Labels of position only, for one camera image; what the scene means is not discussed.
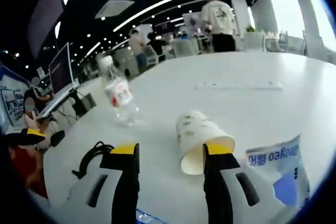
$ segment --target bottle label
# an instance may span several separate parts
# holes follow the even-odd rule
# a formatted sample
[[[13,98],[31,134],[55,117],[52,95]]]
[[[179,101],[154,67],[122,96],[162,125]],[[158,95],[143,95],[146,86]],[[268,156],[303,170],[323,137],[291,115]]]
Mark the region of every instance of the bottle label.
[[[128,104],[133,95],[129,89],[128,82],[122,81],[119,84],[112,87],[112,89],[106,90],[108,97],[111,99],[111,103],[114,107],[118,108],[121,105]]]

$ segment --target white shirt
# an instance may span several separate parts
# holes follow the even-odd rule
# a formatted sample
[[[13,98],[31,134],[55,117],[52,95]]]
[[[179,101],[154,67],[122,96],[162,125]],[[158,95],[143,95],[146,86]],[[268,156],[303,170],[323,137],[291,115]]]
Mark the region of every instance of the white shirt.
[[[142,39],[135,34],[132,34],[129,40],[129,45],[135,55],[139,55],[142,53],[142,48],[144,46],[144,42]]]
[[[222,1],[210,1],[202,7],[201,19],[212,26],[213,34],[233,34],[231,7]]]

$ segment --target black pants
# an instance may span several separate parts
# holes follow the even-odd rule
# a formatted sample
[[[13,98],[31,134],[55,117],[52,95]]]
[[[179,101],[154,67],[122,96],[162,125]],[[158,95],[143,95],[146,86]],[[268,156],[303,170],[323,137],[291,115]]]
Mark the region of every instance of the black pants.
[[[233,36],[229,34],[213,34],[212,45],[215,52],[236,51],[236,42]]]

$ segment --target black strap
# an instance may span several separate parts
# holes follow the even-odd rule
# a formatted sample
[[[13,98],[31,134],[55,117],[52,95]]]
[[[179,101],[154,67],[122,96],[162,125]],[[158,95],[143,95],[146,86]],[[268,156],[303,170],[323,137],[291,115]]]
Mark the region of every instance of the black strap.
[[[72,173],[77,176],[77,178],[82,179],[86,175],[88,165],[94,157],[98,155],[109,154],[113,149],[114,147],[112,145],[104,144],[102,141],[99,141],[91,150],[85,154],[82,161],[80,162],[79,171],[72,170]]]

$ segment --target person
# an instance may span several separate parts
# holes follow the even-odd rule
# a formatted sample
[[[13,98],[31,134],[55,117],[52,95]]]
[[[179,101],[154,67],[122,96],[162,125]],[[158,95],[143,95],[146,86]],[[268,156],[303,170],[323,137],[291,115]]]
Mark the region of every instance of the person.
[[[154,51],[156,52],[156,54],[160,55],[159,62],[164,61],[165,60],[165,55],[163,55],[162,47],[167,46],[168,43],[166,41],[164,41],[163,39],[155,39],[156,38],[155,33],[149,33],[147,35],[147,37],[150,40],[147,43],[147,46],[151,46],[154,49]]]
[[[183,31],[181,39],[188,39],[188,34],[185,31]]]
[[[41,112],[47,105],[47,102],[52,99],[51,95],[42,96],[38,88],[32,83],[29,84],[29,89],[24,94],[24,100],[26,101],[28,97],[33,99],[35,108],[38,112]]]
[[[146,70],[147,57],[142,51],[143,47],[145,46],[145,42],[139,37],[138,30],[131,30],[129,45],[137,60],[136,62],[138,64],[139,72],[143,73]]]
[[[201,19],[212,27],[212,43],[215,52],[236,50],[233,38],[234,15],[231,7],[218,0],[208,0],[202,7]]]
[[[34,101],[31,97],[27,97],[24,101],[24,122],[27,128],[31,128],[34,130],[39,131],[40,133],[46,134],[46,130],[49,127],[49,119],[48,118],[41,118],[37,119],[37,115],[34,111]],[[23,148],[36,148],[40,151],[46,151],[50,146],[50,137],[48,136],[42,142],[36,144],[35,146],[25,146]]]
[[[33,148],[9,147],[10,158],[27,188],[48,198],[43,177],[43,157]]]

